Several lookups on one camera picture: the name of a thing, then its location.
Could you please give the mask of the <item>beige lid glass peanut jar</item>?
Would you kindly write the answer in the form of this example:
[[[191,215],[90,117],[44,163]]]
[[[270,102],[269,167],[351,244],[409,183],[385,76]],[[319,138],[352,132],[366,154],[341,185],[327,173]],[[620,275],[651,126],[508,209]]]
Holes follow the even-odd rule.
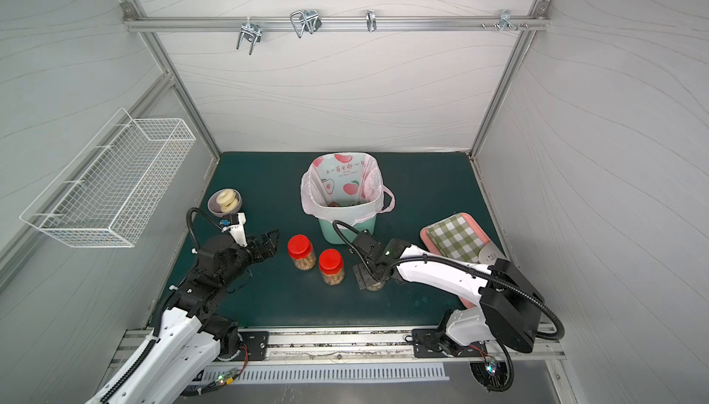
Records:
[[[384,281],[374,280],[374,278],[365,281],[365,288],[367,291],[380,291],[384,286]]]

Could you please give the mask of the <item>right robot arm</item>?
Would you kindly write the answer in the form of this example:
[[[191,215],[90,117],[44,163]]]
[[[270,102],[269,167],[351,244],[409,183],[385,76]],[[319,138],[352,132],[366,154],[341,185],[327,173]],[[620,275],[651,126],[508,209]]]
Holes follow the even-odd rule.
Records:
[[[459,357],[494,341],[502,350],[530,353],[537,340],[559,341],[566,334],[561,319],[508,260],[499,259],[488,266],[466,263],[436,256],[400,239],[381,243],[369,232],[343,221],[334,221],[332,228],[361,261],[356,266],[361,289],[389,281],[417,283],[447,291],[473,305],[448,311],[434,333],[416,341],[432,352]]]

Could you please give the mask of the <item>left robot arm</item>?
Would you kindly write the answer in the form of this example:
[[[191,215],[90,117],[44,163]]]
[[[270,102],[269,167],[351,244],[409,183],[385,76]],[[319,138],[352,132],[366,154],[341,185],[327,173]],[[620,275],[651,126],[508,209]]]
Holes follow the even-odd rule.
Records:
[[[92,403],[173,403],[210,363],[246,351],[236,321],[217,315],[231,285],[252,265],[276,256],[280,233],[248,236],[245,214],[210,224],[218,234],[201,242],[195,234],[199,208],[186,212],[194,263],[171,287],[153,314],[153,331],[127,362],[92,397]]]

